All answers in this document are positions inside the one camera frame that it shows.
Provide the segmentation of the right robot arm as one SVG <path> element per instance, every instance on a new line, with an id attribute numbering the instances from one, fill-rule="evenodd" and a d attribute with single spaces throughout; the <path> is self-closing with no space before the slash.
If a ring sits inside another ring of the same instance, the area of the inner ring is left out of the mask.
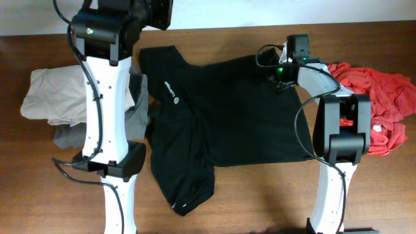
<path id="1" fill-rule="evenodd" d="M 279 45 L 273 67 L 278 89 L 298 85 L 318 104 L 313 149 L 306 153 L 320 163 L 317 197 L 306 233 L 344 233 L 350 181 L 370 147 L 371 101 L 345 88 L 320 58 L 311 57 L 309 37 L 293 34 Z"/>

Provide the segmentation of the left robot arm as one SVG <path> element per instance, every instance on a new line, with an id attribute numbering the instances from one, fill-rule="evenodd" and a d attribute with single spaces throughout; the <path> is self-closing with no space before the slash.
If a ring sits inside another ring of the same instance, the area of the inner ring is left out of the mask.
<path id="1" fill-rule="evenodd" d="M 143 143 L 125 133 L 125 93 L 133 46 L 142 29 L 167 30 L 172 0 L 84 1 L 68 39 L 86 84 L 86 137 L 70 166 L 97 172 L 105 194 L 105 232 L 136 233 L 135 182 L 146 156 Z"/>

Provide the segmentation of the black polo shirt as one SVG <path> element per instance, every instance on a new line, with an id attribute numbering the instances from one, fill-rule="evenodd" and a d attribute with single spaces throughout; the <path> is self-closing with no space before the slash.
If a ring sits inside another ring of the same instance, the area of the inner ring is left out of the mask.
<path id="1" fill-rule="evenodd" d="M 147 131 L 151 172 L 178 215 L 207 201 L 215 168 L 308 160 L 313 149 L 293 87 L 277 91 L 266 65 L 273 49 L 229 61 L 189 64 L 174 46 L 139 53 L 159 101 Z"/>

